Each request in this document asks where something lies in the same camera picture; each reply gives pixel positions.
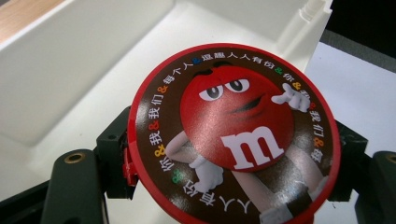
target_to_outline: white plastic tray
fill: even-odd
[[[300,17],[305,3],[65,1],[0,46],[0,200],[48,180],[65,152],[94,148],[156,65],[206,43],[241,43],[283,57],[313,80],[337,119],[370,140],[369,155],[392,150],[396,76],[316,48],[331,1],[310,1],[319,6],[305,13],[311,21]],[[325,203],[317,223],[356,223],[354,200],[356,194],[352,203]],[[141,185],[132,202],[107,200],[107,208],[111,223],[176,223]]]

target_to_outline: white glove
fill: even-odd
[[[300,92],[292,89],[288,83],[283,83],[282,87],[285,92],[282,95],[273,96],[271,98],[272,102],[278,105],[288,102],[291,108],[306,112],[311,104],[309,99]]]
[[[201,192],[206,193],[210,189],[215,188],[223,182],[223,169],[210,161],[207,161],[201,155],[195,161],[189,164],[195,169],[199,181],[194,184],[194,188]]]

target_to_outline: round sticker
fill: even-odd
[[[315,86],[261,49],[210,44],[161,63],[134,98],[129,149],[141,182],[183,223],[302,223],[340,163]]]

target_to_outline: cartoon character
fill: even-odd
[[[265,223],[284,222],[292,214],[255,171],[286,156],[301,171],[313,200],[326,180],[309,155],[291,143],[291,109],[307,112],[310,101],[286,83],[283,89],[252,70],[215,63],[197,73],[184,90],[180,102],[184,131],[165,150],[171,160],[195,169],[199,181],[194,188],[202,193],[223,182],[223,168],[231,170]],[[308,162],[299,164],[300,159]]]

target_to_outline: cartoon eyebrow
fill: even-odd
[[[220,61],[220,62],[215,62],[215,63],[213,63],[213,67],[215,67],[215,68],[218,68],[218,67],[221,67],[221,66],[233,66],[233,64],[232,63],[229,63],[229,62],[225,62],[225,61]],[[196,72],[193,76],[192,76],[192,78],[195,78],[195,77],[197,77],[197,76],[208,76],[208,75],[210,75],[210,74],[212,74],[213,73],[213,71],[212,71],[212,69],[206,69],[206,70],[204,70],[204,71],[199,71],[199,72]]]

